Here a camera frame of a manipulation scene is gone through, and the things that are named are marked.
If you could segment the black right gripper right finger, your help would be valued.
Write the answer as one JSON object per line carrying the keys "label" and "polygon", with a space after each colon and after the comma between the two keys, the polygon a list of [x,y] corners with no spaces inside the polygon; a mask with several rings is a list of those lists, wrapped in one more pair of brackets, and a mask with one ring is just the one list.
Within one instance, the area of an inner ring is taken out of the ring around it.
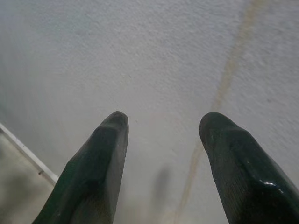
{"label": "black right gripper right finger", "polygon": [[199,135],[229,223],[298,223],[298,189],[248,131],[210,112]]}

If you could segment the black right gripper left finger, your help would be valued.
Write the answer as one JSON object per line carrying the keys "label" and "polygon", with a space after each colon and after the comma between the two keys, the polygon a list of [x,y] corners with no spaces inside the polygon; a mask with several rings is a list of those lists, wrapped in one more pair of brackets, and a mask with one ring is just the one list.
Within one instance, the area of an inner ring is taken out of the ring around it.
{"label": "black right gripper left finger", "polygon": [[128,117],[115,111],[67,162],[35,224],[111,224],[128,146]]}

